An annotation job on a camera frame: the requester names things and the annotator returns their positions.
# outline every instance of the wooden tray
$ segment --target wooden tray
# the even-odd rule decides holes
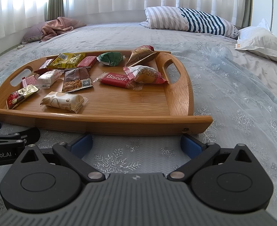
[[[108,51],[85,52],[86,56],[98,56]],[[95,80],[103,72],[124,74],[131,51],[119,50],[126,59],[118,66],[110,67],[96,62],[89,72]],[[70,111],[40,106],[41,99],[51,91],[61,92],[64,75],[49,89],[40,89],[14,110],[7,110],[5,101],[11,92],[20,89],[12,86],[11,80],[23,70],[39,69],[52,55],[33,60],[16,71],[0,86],[0,121],[28,127],[40,127],[67,132],[91,132],[116,135],[176,135],[202,133],[212,123],[211,116],[193,115],[193,91],[189,75],[183,64],[170,52],[157,51],[156,58],[147,65],[158,69],[165,79],[167,67],[174,63],[180,78],[171,84],[144,84],[143,89],[134,91],[99,82],[93,87],[75,92],[89,99],[77,114]]]

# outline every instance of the bed sheet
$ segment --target bed sheet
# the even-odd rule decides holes
[[[245,143],[274,184],[267,208],[277,219],[277,63],[234,49],[235,40],[172,30],[150,30],[138,23],[88,25],[46,42],[30,43],[0,56],[0,84],[21,65],[51,54],[107,49],[132,49],[150,44],[170,50],[192,81],[195,115],[212,115],[211,126],[196,137],[225,148]],[[178,79],[169,67],[171,81]],[[0,134],[22,127],[4,123]],[[70,142],[77,133],[41,129],[37,145]],[[180,136],[125,137],[93,135],[94,146],[83,160],[106,175],[172,170],[189,161],[180,149]],[[0,166],[0,181],[9,165]],[[0,214],[5,211],[0,196]]]

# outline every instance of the pillow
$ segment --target pillow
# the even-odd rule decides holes
[[[258,26],[249,26],[239,30],[235,49],[248,50],[277,62],[277,37],[267,30],[269,26],[262,28],[262,22]]]
[[[147,7],[147,20],[140,25],[151,29],[172,29],[198,33],[238,36],[238,30],[227,20],[215,15],[180,7]]]
[[[42,32],[41,32],[41,28],[47,23],[46,22],[41,22],[37,25],[32,26],[31,28],[29,28],[26,32],[26,34],[23,36],[21,43],[22,44],[26,44],[29,42],[33,42],[33,41],[37,41],[37,40],[41,40],[42,38]]]

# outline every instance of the gray curtain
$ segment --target gray curtain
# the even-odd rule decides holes
[[[47,21],[64,17],[63,0],[48,0]]]
[[[245,0],[245,11],[242,28],[250,26],[252,0]]]

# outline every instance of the brown cloth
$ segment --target brown cloth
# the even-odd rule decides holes
[[[73,29],[82,26],[86,25],[81,21],[66,17],[58,17],[57,19],[47,22],[41,28],[41,32],[43,33],[41,41],[49,40],[55,36],[70,32]]]

